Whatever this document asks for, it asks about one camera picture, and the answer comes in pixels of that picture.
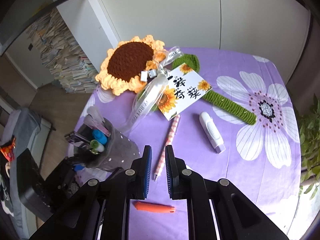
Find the black marker pen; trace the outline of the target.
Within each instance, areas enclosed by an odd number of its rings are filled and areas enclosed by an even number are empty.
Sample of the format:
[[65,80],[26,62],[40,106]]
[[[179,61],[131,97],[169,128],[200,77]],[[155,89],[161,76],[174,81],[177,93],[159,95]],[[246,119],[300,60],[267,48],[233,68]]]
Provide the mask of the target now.
[[74,146],[74,156],[81,163],[89,164],[97,159],[97,155],[93,154],[90,150]]

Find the purple floral tablecloth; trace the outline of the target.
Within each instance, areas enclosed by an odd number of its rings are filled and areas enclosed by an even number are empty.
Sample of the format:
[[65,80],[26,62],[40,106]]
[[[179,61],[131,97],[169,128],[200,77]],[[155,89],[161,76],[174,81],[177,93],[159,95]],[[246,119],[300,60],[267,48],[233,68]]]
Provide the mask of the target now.
[[[296,116],[283,80],[268,59],[233,51],[208,48],[182,48],[200,62],[200,76],[212,90],[230,98],[252,112],[257,122],[250,126],[228,115],[203,99],[197,100],[180,115],[173,140],[176,157],[203,178],[230,180],[287,235],[297,207],[301,153]],[[127,120],[135,94],[120,96],[98,87],[82,111],[76,131],[83,124],[89,106],[116,128]],[[225,143],[217,154],[199,121],[207,112]],[[159,111],[149,113],[128,136],[143,151],[152,147],[152,170],[163,150],[170,123]],[[188,239],[185,200],[172,200],[168,194],[165,168],[157,181],[150,181],[146,202],[170,205],[174,213],[139,211],[130,205],[129,239]]]

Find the stack of books on floor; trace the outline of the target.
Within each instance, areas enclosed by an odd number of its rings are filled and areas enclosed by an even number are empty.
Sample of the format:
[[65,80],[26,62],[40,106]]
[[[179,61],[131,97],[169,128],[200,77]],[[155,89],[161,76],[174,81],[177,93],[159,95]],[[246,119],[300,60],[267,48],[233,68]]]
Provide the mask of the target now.
[[57,9],[43,15],[25,31],[40,52],[42,65],[67,93],[92,93],[98,74]]

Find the grey white fabric pen holder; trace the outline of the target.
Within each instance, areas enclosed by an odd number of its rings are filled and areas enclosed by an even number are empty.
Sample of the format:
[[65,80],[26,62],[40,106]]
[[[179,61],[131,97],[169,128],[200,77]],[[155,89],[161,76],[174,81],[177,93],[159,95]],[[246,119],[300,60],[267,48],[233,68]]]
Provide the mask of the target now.
[[140,158],[138,146],[120,133],[109,120],[105,119],[104,126],[111,132],[105,150],[97,154],[95,161],[83,164],[86,168],[98,168],[107,172],[112,172],[118,167],[127,170],[135,159]]

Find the black slim pen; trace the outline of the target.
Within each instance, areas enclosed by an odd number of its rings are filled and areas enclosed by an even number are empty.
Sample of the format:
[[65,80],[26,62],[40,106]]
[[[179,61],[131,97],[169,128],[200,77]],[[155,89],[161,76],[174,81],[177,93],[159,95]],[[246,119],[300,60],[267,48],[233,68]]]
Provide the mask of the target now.
[[64,137],[68,143],[76,147],[80,147],[83,144],[90,145],[90,141],[86,137],[75,131],[65,134]]

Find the light green pen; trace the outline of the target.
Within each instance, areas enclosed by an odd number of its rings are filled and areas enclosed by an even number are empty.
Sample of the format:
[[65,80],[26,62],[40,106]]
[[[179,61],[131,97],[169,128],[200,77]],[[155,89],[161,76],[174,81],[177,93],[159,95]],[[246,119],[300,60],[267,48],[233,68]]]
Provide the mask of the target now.
[[97,140],[91,140],[90,147],[93,154],[100,154],[105,150],[104,145]]

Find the sunflower greeting card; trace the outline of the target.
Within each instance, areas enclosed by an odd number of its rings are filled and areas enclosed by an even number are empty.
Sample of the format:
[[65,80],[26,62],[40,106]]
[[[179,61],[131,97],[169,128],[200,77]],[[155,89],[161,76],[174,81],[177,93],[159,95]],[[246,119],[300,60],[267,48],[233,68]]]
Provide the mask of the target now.
[[168,72],[166,77],[168,84],[158,103],[158,109],[167,120],[179,115],[212,89],[211,85],[186,63]]

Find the green potted plant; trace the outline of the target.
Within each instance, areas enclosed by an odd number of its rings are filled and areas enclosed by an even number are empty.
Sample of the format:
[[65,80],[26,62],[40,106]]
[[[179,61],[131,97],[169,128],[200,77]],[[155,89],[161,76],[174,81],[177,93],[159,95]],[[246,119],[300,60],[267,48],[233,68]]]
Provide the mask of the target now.
[[319,191],[319,98],[313,96],[309,113],[298,117],[301,148],[300,194],[311,193],[314,198]]

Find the pink checkered pen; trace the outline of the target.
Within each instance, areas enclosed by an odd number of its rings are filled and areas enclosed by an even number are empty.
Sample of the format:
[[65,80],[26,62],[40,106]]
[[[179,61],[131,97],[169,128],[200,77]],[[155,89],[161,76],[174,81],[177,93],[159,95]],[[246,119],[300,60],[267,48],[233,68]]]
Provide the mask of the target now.
[[164,164],[165,164],[165,148],[166,148],[166,146],[171,145],[173,142],[174,136],[176,134],[177,126],[180,121],[180,117],[181,116],[178,114],[177,116],[175,116],[173,118],[173,121],[172,121],[171,126],[168,131],[166,141],[164,143],[163,151],[161,153],[161,156],[159,158],[159,161],[158,161],[158,164],[157,164],[154,176],[153,176],[154,181],[156,181],[160,177],[161,172],[163,171]]

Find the blue pen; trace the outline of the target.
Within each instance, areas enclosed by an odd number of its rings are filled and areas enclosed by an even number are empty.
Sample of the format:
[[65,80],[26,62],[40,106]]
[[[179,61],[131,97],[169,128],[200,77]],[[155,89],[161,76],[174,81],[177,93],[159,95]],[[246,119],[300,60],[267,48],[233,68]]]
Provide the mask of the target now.
[[103,132],[101,132],[100,130],[94,129],[94,130],[92,131],[92,135],[93,135],[93,138],[94,138],[95,140],[97,140],[99,143],[101,143],[102,145],[106,145],[106,144],[107,144],[108,138],[107,138],[107,136],[106,136]]

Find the crochet sunflower with green stem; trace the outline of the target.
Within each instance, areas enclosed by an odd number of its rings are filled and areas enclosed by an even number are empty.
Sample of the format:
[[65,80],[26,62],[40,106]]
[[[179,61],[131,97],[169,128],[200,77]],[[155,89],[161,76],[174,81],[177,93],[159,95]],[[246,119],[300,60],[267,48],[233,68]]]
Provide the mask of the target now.
[[[129,41],[121,41],[116,48],[107,51],[107,57],[100,66],[100,72],[95,80],[104,90],[112,90],[119,96],[129,90],[140,93],[147,85],[143,71],[158,70],[160,63],[169,58],[169,52],[164,49],[164,42],[154,40],[152,35],[143,39],[138,36]],[[194,93],[204,92],[203,99],[227,113],[239,118],[249,125],[256,123],[256,115],[238,103],[212,91],[207,81],[200,81]]]

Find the clear translucent pen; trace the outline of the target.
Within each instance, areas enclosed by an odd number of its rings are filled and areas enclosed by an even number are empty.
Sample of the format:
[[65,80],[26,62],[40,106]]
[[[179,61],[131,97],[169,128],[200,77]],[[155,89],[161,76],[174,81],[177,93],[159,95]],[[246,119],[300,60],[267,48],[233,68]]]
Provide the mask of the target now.
[[105,120],[97,107],[91,106],[87,109],[87,115],[84,118],[85,125],[91,129],[95,129],[95,125],[102,124],[104,126],[104,122]]

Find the white bookshelf cabinet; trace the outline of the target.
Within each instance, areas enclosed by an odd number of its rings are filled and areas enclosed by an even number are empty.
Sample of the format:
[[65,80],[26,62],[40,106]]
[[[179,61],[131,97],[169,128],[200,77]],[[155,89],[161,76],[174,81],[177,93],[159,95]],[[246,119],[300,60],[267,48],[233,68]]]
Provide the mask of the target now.
[[311,29],[297,0],[68,0],[57,9],[96,68],[119,41],[150,34],[167,47],[266,58],[287,82]]

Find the red gel pen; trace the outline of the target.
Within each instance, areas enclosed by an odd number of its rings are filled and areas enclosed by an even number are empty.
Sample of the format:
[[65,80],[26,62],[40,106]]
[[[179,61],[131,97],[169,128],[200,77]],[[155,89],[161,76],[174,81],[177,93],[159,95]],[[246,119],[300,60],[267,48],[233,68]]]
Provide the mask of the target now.
[[102,124],[95,125],[95,129],[98,129],[99,131],[104,133],[104,135],[106,135],[107,137],[109,137],[111,135],[111,132]]

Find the white correction tape dispenser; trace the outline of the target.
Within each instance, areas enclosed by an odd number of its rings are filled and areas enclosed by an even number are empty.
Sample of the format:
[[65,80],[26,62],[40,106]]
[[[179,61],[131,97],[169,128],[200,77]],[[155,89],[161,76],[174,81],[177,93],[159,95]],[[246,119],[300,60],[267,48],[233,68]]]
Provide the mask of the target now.
[[202,112],[199,116],[199,121],[215,152],[219,154],[225,151],[224,140],[212,117],[207,112]]

